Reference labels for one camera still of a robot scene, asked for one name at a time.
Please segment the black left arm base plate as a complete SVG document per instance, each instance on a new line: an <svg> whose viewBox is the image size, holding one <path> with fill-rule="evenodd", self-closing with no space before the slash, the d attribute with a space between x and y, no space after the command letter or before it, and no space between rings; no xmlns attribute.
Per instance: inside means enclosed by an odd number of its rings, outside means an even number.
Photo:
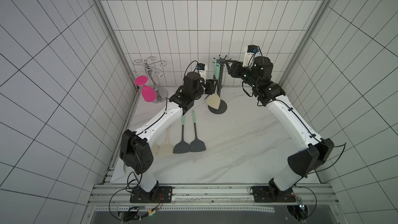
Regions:
<svg viewBox="0 0 398 224"><path fill-rule="evenodd" d="M171 186L155 186L151 192L145 192L140 188L132 190L130 203L171 203L172 196Z"/></svg>

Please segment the cream spatula grey handle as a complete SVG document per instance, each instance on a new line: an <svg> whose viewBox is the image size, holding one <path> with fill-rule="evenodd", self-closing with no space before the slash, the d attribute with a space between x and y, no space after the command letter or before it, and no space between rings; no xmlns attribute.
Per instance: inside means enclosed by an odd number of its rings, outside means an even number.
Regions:
<svg viewBox="0 0 398 224"><path fill-rule="evenodd" d="M170 127L166 130L165 142L159 147L158 156L169 156L173 153L173 145L170 143Z"/></svg>

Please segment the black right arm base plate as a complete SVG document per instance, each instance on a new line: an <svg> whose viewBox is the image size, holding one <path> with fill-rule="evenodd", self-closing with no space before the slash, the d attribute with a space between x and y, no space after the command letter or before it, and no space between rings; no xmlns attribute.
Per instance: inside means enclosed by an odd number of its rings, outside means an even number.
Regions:
<svg viewBox="0 0 398 224"><path fill-rule="evenodd" d="M256 203L294 203L296 197L293 191L278 191L270 186L252 186L249 193Z"/></svg>

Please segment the grey spatula mint handle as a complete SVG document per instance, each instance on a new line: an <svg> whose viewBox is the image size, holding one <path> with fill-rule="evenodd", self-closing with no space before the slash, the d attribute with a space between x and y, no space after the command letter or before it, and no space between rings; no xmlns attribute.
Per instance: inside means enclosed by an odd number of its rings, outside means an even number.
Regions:
<svg viewBox="0 0 398 224"><path fill-rule="evenodd" d="M174 146L173 154L188 153L190 151L190 145L184 140L184 123L185 116L181 117L181 141Z"/></svg>
<svg viewBox="0 0 398 224"><path fill-rule="evenodd" d="M192 120L194 125L194 140L190 143L190 152L202 152L206 150L205 143L198 138L197 119L195 111L192 111Z"/></svg>

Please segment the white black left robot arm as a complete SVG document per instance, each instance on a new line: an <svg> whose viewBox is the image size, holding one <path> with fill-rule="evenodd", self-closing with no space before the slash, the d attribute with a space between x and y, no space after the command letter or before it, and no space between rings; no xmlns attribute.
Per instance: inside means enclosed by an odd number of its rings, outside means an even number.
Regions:
<svg viewBox="0 0 398 224"><path fill-rule="evenodd" d="M155 117L135 131L126 130L122 135L119 157L123 163L139 176L142 192L155 193L159 182L149 171L153 163L152 145L172 123L183 117L204 94L216 92L218 81L205 79L200 73L189 72L183 85L166 100L166 106Z"/></svg>

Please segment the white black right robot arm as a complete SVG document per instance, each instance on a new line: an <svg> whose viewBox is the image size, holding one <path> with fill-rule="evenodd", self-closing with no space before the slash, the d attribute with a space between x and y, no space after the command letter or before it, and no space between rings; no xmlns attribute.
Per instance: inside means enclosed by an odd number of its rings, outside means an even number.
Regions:
<svg viewBox="0 0 398 224"><path fill-rule="evenodd" d="M294 109L279 84L272 82L273 64L269 58L256 57L252 66L228 61L233 78L240 78L252 88L258 106L267 107L290 134L297 152L287 159L286 167L269 182L270 194L276 198L290 190L298 181L323 165L334 148L330 139L323 139Z"/></svg>

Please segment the cream turner mint handle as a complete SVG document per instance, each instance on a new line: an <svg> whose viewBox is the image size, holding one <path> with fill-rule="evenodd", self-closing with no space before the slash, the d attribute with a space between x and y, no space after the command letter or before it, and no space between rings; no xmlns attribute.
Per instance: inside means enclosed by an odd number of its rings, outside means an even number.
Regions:
<svg viewBox="0 0 398 224"><path fill-rule="evenodd" d="M218 60L216 60L215 65L214 65L214 79L217 79L219 82L219 77L220 77L220 64L219 64ZM214 94L210 95L206 101L207 105L215 110L219 109L220 103L221 103L220 96L218 95L218 92L217 92L218 86L216 88L216 92Z"/></svg>

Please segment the cream spatula mint handle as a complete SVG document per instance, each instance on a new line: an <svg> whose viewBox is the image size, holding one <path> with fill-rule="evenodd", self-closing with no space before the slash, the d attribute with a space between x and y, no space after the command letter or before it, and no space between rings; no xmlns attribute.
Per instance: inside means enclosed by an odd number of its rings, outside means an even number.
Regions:
<svg viewBox="0 0 398 224"><path fill-rule="evenodd" d="M158 145L157 143L154 143L154 144L151 146L152 154L155 156L155 155L158 153L158 150L159 150L159 145Z"/></svg>

